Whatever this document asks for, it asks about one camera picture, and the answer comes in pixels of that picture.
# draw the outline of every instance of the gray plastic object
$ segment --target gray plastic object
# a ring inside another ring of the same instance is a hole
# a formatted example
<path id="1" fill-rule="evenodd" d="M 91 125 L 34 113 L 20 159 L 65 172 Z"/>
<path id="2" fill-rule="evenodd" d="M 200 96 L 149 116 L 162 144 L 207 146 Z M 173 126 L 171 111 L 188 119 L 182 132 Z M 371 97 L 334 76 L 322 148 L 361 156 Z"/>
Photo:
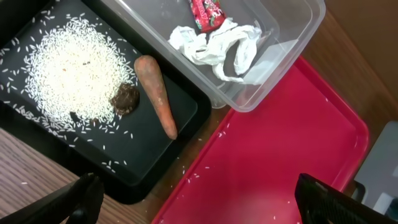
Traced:
<path id="1" fill-rule="evenodd" d="M 196 28 L 189 0 L 101 0 L 176 69 L 205 92 L 213 107 L 230 105 L 240 112 L 252 111 L 272 90 L 300 55 L 325 16 L 323 0 L 220 0 L 221 8 L 239 25 L 260 27 L 257 54 L 245 81 L 257 85 L 222 82 L 208 65 L 194 65 L 167 42 L 177 26 Z M 227 76 L 233 69 L 237 46 L 224 63 Z"/>
<path id="2" fill-rule="evenodd" d="M 395 220 L 398 217 L 397 137 L 398 122 L 387 123 L 355 177 L 364 187 L 362 203 Z"/>

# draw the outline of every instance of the orange carrot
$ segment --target orange carrot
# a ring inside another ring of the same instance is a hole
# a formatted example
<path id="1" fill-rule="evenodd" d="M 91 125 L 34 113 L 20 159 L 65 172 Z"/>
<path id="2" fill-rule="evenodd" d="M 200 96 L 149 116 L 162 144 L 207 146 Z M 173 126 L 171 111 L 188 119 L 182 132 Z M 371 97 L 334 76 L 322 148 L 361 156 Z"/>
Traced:
<path id="1" fill-rule="evenodd" d="M 143 55 L 134 62 L 134 69 L 141 85 L 144 87 L 156 114 L 162 123 L 163 129 L 170 139 L 177 138 L 177 128 L 170 110 L 166 88 L 156 60 Z"/>

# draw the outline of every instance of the brown lump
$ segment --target brown lump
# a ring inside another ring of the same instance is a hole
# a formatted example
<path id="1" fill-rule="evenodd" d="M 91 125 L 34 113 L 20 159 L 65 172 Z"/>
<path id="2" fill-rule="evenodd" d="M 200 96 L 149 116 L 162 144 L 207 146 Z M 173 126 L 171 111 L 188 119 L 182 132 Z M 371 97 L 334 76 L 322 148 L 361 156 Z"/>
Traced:
<path id="1" fill-rule="evenodd" d="M 126 115 L 133 112 L 139 104 L 139 90 L 127 83 L 120 84 L 119 90 L 111 99 L 116 114 Z"/>

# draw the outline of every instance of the red wrapper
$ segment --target red wrapper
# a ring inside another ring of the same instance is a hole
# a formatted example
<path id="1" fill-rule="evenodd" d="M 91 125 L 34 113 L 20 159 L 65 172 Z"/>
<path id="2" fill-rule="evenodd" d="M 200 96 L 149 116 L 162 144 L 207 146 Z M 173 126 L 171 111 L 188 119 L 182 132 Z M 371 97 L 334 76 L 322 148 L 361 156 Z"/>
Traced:
<path id="1" fill-rule="evenodd" d="M 219 0 L 190 0 L 195 22 L 201 32 L 219 28 L 225 20 Z"/>

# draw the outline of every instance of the crumpled paper towel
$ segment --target crumpled paper towel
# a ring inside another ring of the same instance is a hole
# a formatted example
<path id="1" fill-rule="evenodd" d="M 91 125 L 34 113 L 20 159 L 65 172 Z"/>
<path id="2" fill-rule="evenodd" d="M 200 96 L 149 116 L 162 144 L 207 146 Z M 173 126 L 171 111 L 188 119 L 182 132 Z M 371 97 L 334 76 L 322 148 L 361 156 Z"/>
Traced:
<path id="1" fill-rule="evenodd" d="M 169 43 L 196 65 L 211 65 L 214 74 L 226 82 L 242 83 L 242 78 L 227 77 L 224 74 L 226 53 L 237 41 L 234 68 L 238 75 L 244 74 L 257 54 L 257 41 L 261 37 L 261 29 L 254 26 L 238 26 L 227 18 L 223 25 L 210 34 L 206 43 L 206 34 L 195 33 L 191 27 L 177 26 L 170 35 Z"/>

